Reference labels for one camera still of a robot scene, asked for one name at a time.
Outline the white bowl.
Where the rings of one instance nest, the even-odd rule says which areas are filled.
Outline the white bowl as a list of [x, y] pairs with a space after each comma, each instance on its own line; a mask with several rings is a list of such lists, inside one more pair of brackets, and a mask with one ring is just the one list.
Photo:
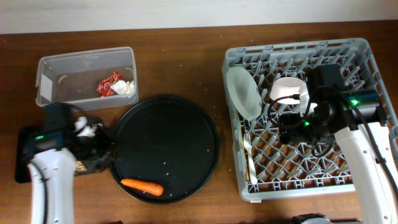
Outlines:
[[[299, 95], [299, 88], [303, 83], [305, 82], [299, 78], [293, 78], [293, 77], [279, 78], [272, 85], [270, 98], [272, 100], [277, 100], [285, 96], [291, 96], [296, 94]], [[278, 103], [286, 105], [298, 105], [300, 104], [300, 100], [299, 97], [297, 100], [294, 98], [285, 98], [279, 100]]]

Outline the red snack wrapper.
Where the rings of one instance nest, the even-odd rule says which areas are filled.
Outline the red snack wrapper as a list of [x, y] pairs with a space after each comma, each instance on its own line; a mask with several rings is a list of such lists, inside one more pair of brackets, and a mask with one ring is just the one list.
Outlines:
[[120, 80], [123, 80], [123, 76], [119, 72], [113, 72], [113, 74], [110, 77], [100, 81], [97, 87], [97, 92], [99, 94], [99, 97], [113, 95], [114, 90], [111, 89], [111, 86]]

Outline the white plastic fork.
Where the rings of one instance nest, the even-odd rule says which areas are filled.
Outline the white plastic fork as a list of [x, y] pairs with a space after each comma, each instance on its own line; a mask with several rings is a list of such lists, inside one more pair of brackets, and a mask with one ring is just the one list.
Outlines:
[[248, 174], [249, 174], [249, 180], [253, 185], [256, 185], [258, 180], [257, 180], [257, 175], [256, 175], [256, 169], [254, 165], [254, 161], [252, 158], [252, 144], [251, 144], [251, 138], [250, 134], [246, 133], [244, 135], [244, 149], [246, 150], [246, 153], [248, 155]]

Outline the white tissue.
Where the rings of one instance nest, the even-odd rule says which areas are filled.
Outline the white tissue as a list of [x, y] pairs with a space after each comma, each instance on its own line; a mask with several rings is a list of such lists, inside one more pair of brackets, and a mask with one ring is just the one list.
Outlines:
[[115, 84], [111, 85], [111, 89], [118, 95], [130, 94], [134, 91], [134, 81], [125, 82], [124, 80], [119, 80]]

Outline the orange carrot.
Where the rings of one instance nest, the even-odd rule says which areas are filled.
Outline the orange carrot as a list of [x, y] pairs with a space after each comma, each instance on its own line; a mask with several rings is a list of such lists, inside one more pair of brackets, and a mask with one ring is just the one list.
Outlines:
[[163, 186], [152, 182], [145, 182], [142, 180], [135, 180], [135, 179], [122, 179], [121, 183], [124, 186], [141, 190], [143, 192], [147, 192], [155, 196], [161, 196], [164, 192]]

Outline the rice and food scraps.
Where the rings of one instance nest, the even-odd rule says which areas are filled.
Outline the rice and food scraps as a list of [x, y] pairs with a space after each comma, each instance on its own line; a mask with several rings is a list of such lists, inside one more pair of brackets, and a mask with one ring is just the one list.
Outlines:
[[75, 172], [77, 173], [83, 173], [86, 172], [87, 168], [86, 166], [82, 163], [82, 161], [76, 161], [75, 162]]

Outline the wooden chopstick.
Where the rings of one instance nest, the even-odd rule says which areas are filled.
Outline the wooden chopstick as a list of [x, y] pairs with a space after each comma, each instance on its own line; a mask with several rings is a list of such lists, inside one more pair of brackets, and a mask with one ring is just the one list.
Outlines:
[[244, 148], [244, 136], [242, 136], [242, 138], [241, 138], [241, 147], [242, 147], [242, 151], [243, 151], [245, 178], [246, 178], [246, 181], [249, 181], [249, 172], [248, 172], [248, 164], [247, 164], [247, 159], [246, 159], [246, 150]]

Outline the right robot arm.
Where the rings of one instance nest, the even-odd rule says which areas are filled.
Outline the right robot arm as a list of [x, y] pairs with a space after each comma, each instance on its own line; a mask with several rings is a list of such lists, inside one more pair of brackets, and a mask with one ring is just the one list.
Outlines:
[[397, 223], [397, 168], [387, 114], [376, 90], [347, 90], [339, 66], [309, 70], [304, 79], [280, 78], [273, 103], [300, 105], [275, 125], [282, 144], [324, 142], [343, 152], [358, 194], [364, 223]]

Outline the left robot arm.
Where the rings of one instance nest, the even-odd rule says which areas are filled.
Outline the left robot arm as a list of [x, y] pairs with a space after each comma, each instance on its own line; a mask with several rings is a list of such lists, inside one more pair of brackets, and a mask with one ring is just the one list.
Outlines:
[[52, 103], [44, 115], [22, 145], [32, 182], [31, 222], [74, 223], [74, 178], [104, 171], [114, 139], [101, 118], [78, 106]]

